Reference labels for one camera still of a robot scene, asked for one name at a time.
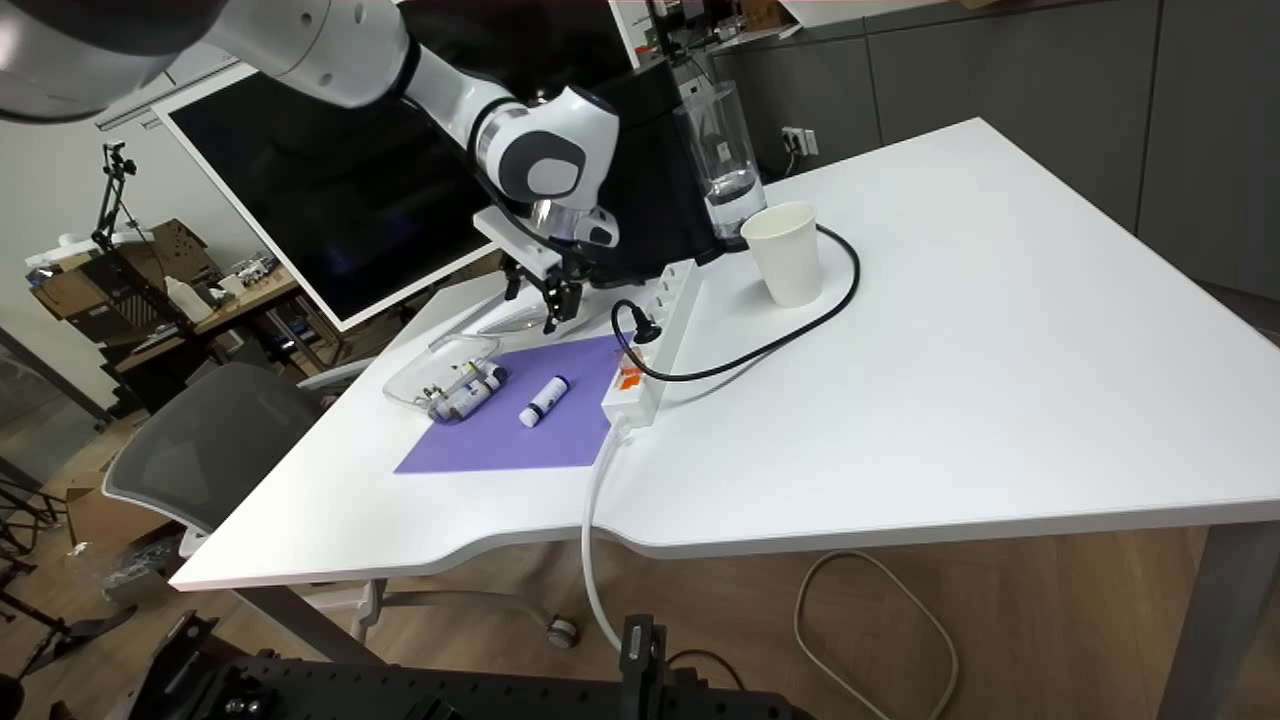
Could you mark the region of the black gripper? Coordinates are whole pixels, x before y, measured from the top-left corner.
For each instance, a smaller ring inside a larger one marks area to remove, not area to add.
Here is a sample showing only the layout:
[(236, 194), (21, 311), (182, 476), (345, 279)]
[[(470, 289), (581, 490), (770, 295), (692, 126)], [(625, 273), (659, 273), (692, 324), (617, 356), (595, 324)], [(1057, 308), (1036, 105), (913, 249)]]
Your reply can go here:
[(471, 227), (499, 253), (509, 295), (516, 295), (526, 283), (540, 289), (544, 337), (556, 331), (564, 320), (575, 320), (584, 289), (605, 279), (602, 264), (589, 255), (584, 244), (544, 240), (503, 204), (482, 208), (471, 216)]

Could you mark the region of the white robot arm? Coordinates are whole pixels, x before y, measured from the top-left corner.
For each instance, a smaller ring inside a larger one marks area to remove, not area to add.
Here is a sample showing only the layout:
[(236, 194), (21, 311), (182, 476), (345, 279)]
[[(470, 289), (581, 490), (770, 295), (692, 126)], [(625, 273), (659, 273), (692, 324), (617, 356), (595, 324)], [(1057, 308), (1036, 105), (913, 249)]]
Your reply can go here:
[(544, 329), (581, 317), (589, 255), (625, 240), (602, 198), (619, 117), (581, 89), (516, 100), (422, 45), (396, 0), (0, 0), (0, 117), (94, 118), (199, 39), (333, 109), (422, 109), (492, 193), (482, 232), (549, 253), (513, 267), (540, 291)]

